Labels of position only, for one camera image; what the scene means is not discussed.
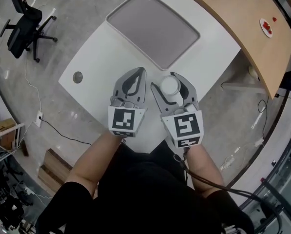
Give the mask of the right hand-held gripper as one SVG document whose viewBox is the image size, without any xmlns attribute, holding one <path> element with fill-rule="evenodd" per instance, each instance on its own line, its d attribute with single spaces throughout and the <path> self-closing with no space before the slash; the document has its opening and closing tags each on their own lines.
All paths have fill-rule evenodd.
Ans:
<svg viewBox="0 0 291 234">
<path fill-rule="evenodd" d="M 161 112 L 160 118 L 176 148 L 199 145 L 204 136 L 202 111 L 199 110 L 195 87 L 182 75 L 170 72 L 180 82 L 180 106 L 174 96 L 164 95 L 158 85 L 151 83 L 151 91 Z"/>
</svg>

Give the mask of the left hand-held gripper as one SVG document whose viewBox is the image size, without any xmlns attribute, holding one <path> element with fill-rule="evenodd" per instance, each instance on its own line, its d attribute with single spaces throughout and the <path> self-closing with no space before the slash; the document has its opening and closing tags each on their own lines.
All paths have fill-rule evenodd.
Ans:
<svg viewBox="0 0 291 234">
<path fill-rule="evenodd" d="M 111 105 L 108 107 L 108 129 L 118 137 L 136 137 L 144 120 L 146 108 L 135 103 L 144 103 L 147 73 L 144 67 L 132 69 L 115 83 Z"/>
</svg>

